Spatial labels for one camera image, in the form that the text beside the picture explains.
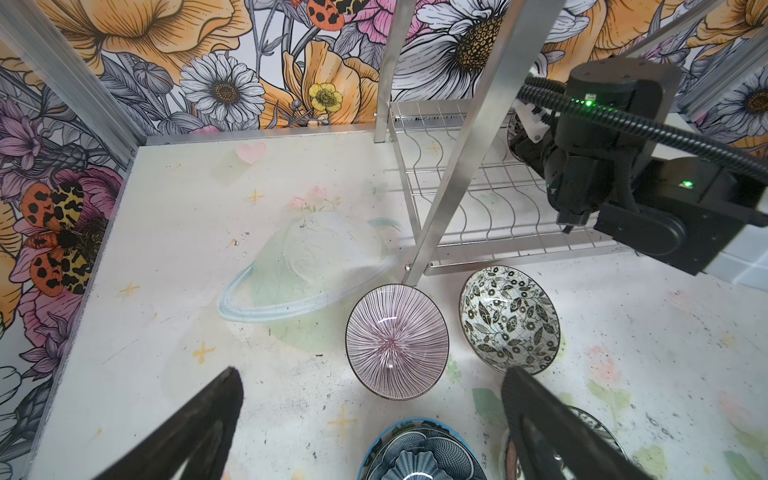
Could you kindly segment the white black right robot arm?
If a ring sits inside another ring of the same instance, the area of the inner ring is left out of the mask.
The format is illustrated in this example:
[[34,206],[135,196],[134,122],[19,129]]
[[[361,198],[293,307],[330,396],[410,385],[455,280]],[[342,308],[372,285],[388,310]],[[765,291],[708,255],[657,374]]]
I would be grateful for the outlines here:
[[566,82],[528,77],[508,126],[510,151],[545,183],[564,232],[592,224],[680,271],[709,267],[758,208],[767,166],[666,124],[679,68],[641,58],[582,64]]

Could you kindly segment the dark blue petal bowl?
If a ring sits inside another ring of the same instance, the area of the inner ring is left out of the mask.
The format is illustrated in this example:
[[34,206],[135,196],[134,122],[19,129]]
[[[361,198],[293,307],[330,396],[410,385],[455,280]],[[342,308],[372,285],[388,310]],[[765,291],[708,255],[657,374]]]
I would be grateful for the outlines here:
[[410,418],[384,431],[363,460],[360,479],[484,479],[469,445],[447,425]]

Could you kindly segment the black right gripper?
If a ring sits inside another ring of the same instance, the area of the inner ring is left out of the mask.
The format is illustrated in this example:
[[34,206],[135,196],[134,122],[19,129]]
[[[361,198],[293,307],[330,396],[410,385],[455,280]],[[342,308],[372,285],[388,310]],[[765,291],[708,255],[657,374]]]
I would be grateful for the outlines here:
[[560,198],[567,154],[555,143],[556,115],[541,107],[514,107],[507,126],[510,151],[545,180],[549,198]]

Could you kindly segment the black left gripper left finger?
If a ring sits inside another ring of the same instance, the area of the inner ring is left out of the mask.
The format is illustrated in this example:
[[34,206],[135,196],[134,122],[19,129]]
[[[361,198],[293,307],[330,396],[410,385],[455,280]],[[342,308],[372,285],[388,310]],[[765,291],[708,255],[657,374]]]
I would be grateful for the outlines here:
[[244,391],[228,367],[168,420],[97,477],[220,479],[232,446]]

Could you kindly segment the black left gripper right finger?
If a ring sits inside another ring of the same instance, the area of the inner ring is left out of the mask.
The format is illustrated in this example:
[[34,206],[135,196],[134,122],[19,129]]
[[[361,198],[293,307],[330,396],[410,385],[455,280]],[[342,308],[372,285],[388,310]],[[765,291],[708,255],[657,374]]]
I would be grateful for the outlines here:
[[527,479],[647,479],[520,367],[506,371],[501,398],[515,456]]

